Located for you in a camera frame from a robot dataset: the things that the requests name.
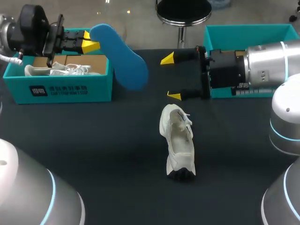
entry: white shoelace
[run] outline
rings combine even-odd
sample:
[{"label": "white shoelace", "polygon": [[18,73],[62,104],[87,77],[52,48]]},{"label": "white shoelace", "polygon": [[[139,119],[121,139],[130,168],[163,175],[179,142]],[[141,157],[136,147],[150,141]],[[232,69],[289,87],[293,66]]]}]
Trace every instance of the white shoelace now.
[{"label": "white shoelace", "polygon": [[192,121],[188,118],[188,116],[190,116],[190,114],[186,114],[185,112],[183,113],[183,123],[181,123],[179,125],[179,128],[181,129],[181,131],[183,131],[185,128],[187,128],[189,125],[192,125]]},{"label": "white shoelace", "polygon": [[67,64],[66,67],[68,67],[66,70],[58,70],[54,69],[53,72],[63,73],[62,75],[84,75],[89,71],[89,68],[91,66],[89,65],[77,65],[77,64]]}]

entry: shoe box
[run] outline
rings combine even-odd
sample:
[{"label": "shoe box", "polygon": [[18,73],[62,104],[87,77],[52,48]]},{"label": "shoe box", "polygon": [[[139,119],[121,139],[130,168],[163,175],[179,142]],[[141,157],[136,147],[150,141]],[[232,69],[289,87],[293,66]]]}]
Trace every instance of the shoe box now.
[{"label": "shoe box", "polygon": [[26,65],[43,68],[46,61],[44,57],[24,56],[22,66],[8,65],[3,78],[17,104],[111,101],[113,67],[100,50],[86,55],[63,52],[53,60],[63,65],[90,65],[89,72],[100,75],[25,76]]}]

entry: insole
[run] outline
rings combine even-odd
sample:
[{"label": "insole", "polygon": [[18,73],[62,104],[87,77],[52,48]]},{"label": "insole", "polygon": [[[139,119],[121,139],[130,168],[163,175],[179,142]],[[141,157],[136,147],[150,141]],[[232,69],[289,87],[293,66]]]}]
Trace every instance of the insole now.
[{"label": "insole", "polygon": [[187,132],[187,129],[181,131],[177,124],[172,124],[171,143],[175,154],[191,153],[191,144]]},{"label": "insole", "polygon": [[101,51],[109,59],[115,76],[123,87],[140,90],[148,82],[145,61],[135,54],[108,24],[98,24],[90,30],[90,38],[100,43]]}]

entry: cardboard box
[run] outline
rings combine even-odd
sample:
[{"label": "cardboard box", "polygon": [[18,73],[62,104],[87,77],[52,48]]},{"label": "cardboard box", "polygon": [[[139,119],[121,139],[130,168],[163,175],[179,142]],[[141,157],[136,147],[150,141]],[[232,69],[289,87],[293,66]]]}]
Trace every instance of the cardboard box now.
[{"label": "cardboard box", "polygon": [[[249,46],[265,45],[280,41],[299,39],[291,24],[259,25],[209,25],[205,28],[203,45],[208,52],[214,49],[222,51],[240,51]],[[218,88],[211,90],[212,98],[272,97],[273,89],[249,89],[248,83],[240,83],[240,90]]]},{"label": "cardboard box", "polygon": [[53,60],[64,65],[90,65],[89,72],[99,75],[25,76],[26,65],[46,67],[46,60],[43,57],[24,56],[22,66],[8,65],[3,78],[17,104],[111,101],[113,67],[100,50],[87,55],[63,52]]}]

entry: white sneaker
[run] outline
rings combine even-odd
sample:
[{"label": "white sneaker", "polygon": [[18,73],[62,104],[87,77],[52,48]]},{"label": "white sneaker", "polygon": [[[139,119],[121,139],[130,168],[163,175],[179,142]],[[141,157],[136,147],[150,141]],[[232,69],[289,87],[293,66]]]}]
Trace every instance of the white sneaker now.
[{"label": "white sneaker", "polygon": [[25,76],[62,76],[62,75],[99,75],[98,73],[89,73],[90,66],[82,66],[77,64],[62,65],[54,62],[52,68],[48,67],[33,67],[27,65],[25,67]]},{"label": "white sneaker", "polygon": [[163,109],[159,132],[169,145],[166,171],[168,177],[176,180],[185,180],[196,175],[191,125],[188,114],[179,106],[167,105]]}]

